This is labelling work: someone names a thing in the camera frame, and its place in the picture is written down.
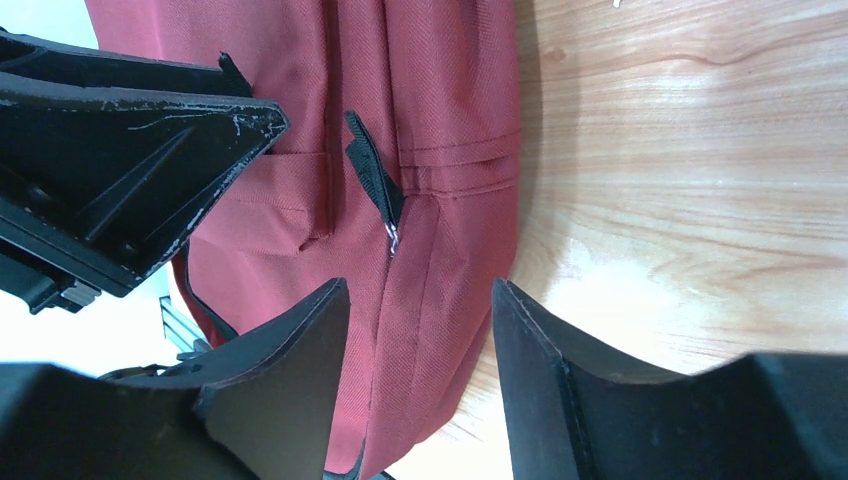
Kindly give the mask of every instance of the table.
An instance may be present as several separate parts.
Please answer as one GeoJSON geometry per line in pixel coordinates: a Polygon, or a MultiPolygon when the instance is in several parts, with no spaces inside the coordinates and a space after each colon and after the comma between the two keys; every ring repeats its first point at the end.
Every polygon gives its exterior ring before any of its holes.
{"type": "MultiPolygon", "coordinates": [[[[512,279],[683,373],[848,352],[848,3],[517,0],[512,279]]],[[[512,478],[489,339],[398,480],[512,478]]]]}

